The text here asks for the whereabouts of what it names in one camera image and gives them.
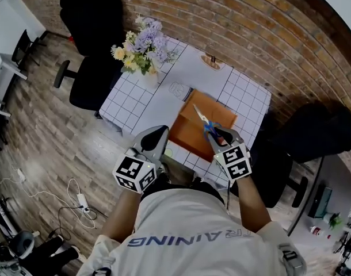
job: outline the scissors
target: scissors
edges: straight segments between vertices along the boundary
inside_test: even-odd
[[[204,137],[206,140],[209,140],[208,138],[208,132],[214,137],[220,137],[220,135],[218,134],[218,132],[215,130],[215,127],[221,127],[222,125],[220,125],[218,122],[212,122],[209,121],[208,118],[206,118],[206,116],[204,116],[202,114],[202,112],[200,111],[200,109],[198,109],[198,107],[194,104],[193,108],[195,109],[195,111],[197,112],[197,114],[199,115],[200,119],[204,122]]]

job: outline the gray desk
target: gray desk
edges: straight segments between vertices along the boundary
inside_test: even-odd
[[[329,226],[323,220],[308,217],[318,186],[323,182],[333,190],[327,206],[328,212],[340,212],[344,222],[346,221],[351,209],[351,173],[338,155],[326,156],[323,159],[312,192],[297,215],[296,224],[292,224],[290,230],[288,230],[289,237],[294,243],[316,247],[332,247],[342,236],[344,225],[330,231]],[[331,234],[331,238],[326,239],[324,236],[311,234],[312,226],[326,230],[325,234]]]

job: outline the checkered table surface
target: checkered table surface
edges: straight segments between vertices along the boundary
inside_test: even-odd
[[[176,49],[178,57],[182,56],[187,44],[174,38],[167,39],[168,50]],[[132,133],[146,106],[173,66],[174,64],[171,63],[163,64],[158,75],[158,84],[151,89],[138,81],[136,74],[123,73],[101,106],[100,115],[123,131]],[[218,102],[238,116],[233,128],[249,148],[252,147],[262,119],[268,111],[270,99],[271,93],[265,88],[231,68]],[[171,141],[168,141],[165,154],[195,170],[199,176],[205,176],[218,184],[228,186],[228,178],[221,172],[215,161],[209,163]]]

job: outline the black pants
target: black pants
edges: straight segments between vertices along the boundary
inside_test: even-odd
[[[72,247],[50,257],[62,244],[61,238],[53,238],[35,248],[25,259],[20,260],[20,265],[33,276],[54,276],[61,271],[65,264],[78,258],[78,253]]]
[[[183,185],[175,185],[175,184],[169,184],[167,182],[167,177],[164,176],[165,174],[160,174],[158,179],[154,181],[153,184],[151,184],[143,193],[141,200],[143,200],[145,197],[149,196],[152,193],[159,192],[162,190],[167,190],[167,189],[193,189],[193,190],[198,190],[202,191],[205,193],[208,193],[212,196],[215,196],[217,199],[219,199],[223,205],[224,200],[220,196],[219,192],[212,187],[209,183],[206,182],[195,182],[191,185],[191,187],[183,186]]]

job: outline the white t-shirt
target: white t-shirt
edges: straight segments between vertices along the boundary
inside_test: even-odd
[[[122,244],[100,235],[78,276],[303,275],[306,264],[278,223],[257,234],[227,214],[214,196],[164,190],[139,206],[135,233]]]

